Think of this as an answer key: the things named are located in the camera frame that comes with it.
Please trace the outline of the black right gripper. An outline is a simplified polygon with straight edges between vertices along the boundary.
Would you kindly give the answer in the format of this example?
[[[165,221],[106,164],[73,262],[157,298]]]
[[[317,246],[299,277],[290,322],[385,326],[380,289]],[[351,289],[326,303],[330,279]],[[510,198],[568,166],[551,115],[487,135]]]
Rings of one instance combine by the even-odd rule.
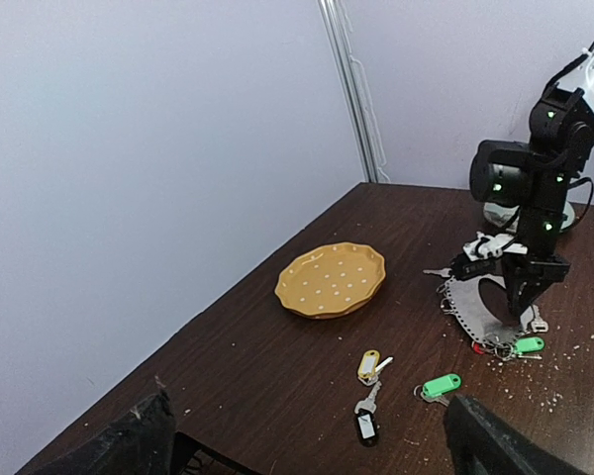
[[[504,278],[508,311],[515,321],[551,284],[562,282],[570,268],[560,256],[535,256],[513,235],[478,232],[451,261],[449,275],[469,280],[491,273],[497,263]]]

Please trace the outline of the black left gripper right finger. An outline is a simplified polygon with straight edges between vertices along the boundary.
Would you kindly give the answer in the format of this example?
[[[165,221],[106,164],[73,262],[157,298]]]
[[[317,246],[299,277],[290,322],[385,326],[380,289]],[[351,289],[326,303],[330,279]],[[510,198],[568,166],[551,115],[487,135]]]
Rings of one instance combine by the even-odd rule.
[[[455,474],[582,472],[531,442],[473,397],[453,397],[446,407],[444,426]]]

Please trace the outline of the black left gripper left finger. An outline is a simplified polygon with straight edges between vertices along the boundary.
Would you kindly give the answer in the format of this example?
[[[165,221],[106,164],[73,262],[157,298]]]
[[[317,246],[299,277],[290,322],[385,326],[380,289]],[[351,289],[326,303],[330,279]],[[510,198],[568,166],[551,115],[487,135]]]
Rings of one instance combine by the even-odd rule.
[[[154,379],[157,391],[132,406],[97,435],[37,474],[168,474],[176,420],[166,386]]]

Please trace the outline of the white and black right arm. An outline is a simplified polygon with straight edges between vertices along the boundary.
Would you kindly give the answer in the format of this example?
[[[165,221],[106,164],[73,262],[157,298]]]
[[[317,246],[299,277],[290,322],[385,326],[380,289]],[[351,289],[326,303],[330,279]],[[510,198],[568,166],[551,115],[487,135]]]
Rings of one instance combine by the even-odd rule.
[[[450,265],[468,280],[499,263],[514,319],[569,271],[556,243],[567,194],[583,183],[594,147],[594,41],[544,87],[529,129],[527,142],[482,141],[469,171],[475,201],[516,209],[515,233],[480,234]]]

